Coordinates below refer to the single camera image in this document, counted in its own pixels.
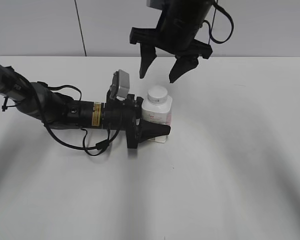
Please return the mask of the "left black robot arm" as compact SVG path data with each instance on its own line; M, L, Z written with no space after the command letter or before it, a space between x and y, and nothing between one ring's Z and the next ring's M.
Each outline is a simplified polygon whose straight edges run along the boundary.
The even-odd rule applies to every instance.
M143 98L130 94L130 76L119 69L113 74L112 83L105 102L75 100L60 93L73 85L49 86L45 82L29 82L11 66L0 65L0 95L4 97L2 111L9 108L8 100L21 113L40 120L50 136L59 144L88 155L92 150L102 154L115 140L120 131L125 132L127 148L136 149L144 141L167 136L171 127L166 124L149 122L142 117ZM72 145L59 139L53 130L89 129L107 131L107 138L88 147Z

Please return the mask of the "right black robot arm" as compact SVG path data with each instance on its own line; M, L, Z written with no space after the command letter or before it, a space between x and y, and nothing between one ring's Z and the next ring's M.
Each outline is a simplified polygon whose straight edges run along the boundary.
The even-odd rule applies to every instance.
M212 47L195 39L213 5L211 0L167 0L155 28L132 27L129 42L140 44L139 77L143 79L156 59L156 48L176 57L168 75L172 84L199 65L199 57L209 59Z

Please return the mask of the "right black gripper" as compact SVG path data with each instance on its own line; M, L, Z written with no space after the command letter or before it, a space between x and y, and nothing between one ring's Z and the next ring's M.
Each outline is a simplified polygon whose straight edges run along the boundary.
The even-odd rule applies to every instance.
M139 77L145 77L148 68L157 57L157 49L178 56L169 73L171 84L195 69L199 64L199 56L208 59L213 52L212 47L195 39L198 31L199 26L193 21L186 22L167 14L159 17L155 28L132 27L129 43L140 46Z

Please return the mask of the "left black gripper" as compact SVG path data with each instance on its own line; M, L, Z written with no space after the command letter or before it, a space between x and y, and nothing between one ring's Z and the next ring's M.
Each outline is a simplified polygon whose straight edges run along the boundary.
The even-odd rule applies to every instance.
M112 98L110 92L106 95L106 103L102 111L102 128L115 133L109 137L112 142L120 131L125 132L128 149L136 149L139 143L153 141L165 143L170 134L171 127L167 124L149 122L144 119L139 121L139 134L137 120L141 118L142 103L144 99L129 93L125 99Z

